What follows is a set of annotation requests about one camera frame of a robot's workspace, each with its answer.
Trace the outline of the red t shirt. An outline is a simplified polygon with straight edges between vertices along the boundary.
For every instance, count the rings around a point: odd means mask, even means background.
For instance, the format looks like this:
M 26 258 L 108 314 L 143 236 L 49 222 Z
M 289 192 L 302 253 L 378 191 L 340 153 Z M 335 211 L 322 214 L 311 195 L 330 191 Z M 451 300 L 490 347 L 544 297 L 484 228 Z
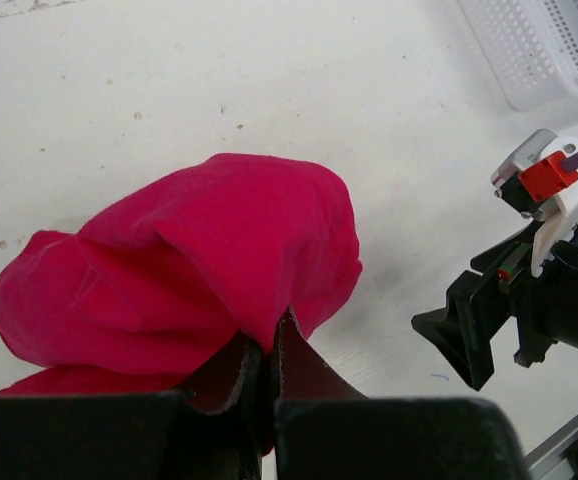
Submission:
M 237 333 L 264 352 L 292 309 L 305 336 L 362 272 L 343 180 L 307 161 L 221 153 L 40 230 L 0 273 L 0 338 L 38 372 L 3 398 L 166 390 Z

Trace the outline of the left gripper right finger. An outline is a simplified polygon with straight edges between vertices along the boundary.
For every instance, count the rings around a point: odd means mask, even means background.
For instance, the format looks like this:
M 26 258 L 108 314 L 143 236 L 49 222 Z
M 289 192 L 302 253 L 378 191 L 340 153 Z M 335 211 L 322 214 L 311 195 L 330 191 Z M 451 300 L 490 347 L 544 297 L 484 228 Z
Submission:
M 280 479 L 527 479 L 515 431 L 478 398 L 371 399 L 304 339 L 287 309 L 270 357 Z

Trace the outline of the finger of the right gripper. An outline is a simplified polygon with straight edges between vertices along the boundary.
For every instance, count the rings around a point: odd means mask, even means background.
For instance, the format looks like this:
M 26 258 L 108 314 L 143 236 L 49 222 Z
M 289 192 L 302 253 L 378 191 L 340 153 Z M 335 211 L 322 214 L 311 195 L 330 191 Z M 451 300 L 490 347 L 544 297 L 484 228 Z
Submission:
M 444 307 L 411 320 L 414 331 L 435 346 L 475 391 L 494 374 L 491 340 L 511 317 L 516 282 L 499 269 L 482 275 L 465 271 L 447 289 Z

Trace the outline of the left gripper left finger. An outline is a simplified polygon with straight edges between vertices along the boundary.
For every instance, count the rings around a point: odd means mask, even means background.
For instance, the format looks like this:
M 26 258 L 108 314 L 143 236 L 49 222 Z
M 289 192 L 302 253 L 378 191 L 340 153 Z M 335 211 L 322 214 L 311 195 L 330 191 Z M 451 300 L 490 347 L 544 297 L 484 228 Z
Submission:
M 258 479 L 261 363 L 237 335 L 171 390 L 0 397 L 0 479 Z

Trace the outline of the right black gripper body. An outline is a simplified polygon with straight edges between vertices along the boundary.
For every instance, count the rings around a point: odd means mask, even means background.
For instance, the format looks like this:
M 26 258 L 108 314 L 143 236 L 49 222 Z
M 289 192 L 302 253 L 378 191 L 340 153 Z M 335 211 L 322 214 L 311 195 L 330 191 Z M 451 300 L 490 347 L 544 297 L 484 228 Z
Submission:
M 517 321 L 519 349 L 514 361 L 525 368 L 545 360 L 551 346 L 563 343 L 578 350 L 578 224 L 550 250 L 542 273 L 529 272 L 534 235 L 543 224 L 527 227 L 476 255 L 470 267 L 483 273 L 518 269 L 503 288 Z

